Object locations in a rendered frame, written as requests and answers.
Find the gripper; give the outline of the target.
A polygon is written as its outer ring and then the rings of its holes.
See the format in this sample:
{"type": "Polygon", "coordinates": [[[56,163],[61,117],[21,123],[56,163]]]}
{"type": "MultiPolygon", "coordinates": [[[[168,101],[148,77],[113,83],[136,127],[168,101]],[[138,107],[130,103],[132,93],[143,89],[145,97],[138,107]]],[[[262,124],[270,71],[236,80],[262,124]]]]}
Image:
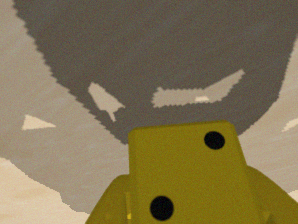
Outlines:
{"type": "MultiPolygon", "coordinates": [[[[266,224],[298,224],[298,202],[259,170],[248,169],[266,224]]],[[[129,174],[110,183],[85,224],[127,224],[127,219],[131,219],[129,174]]]]}

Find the yellow die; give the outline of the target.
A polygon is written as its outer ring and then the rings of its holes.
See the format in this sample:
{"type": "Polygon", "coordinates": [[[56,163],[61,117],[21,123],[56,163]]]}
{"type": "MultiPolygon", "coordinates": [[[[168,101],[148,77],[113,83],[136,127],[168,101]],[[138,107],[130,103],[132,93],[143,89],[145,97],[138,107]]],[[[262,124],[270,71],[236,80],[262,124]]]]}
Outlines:
{"type": "Polygon", "coordinates": [[[131,224],[266,224],[233,124],[135,127],[131,224]]]}

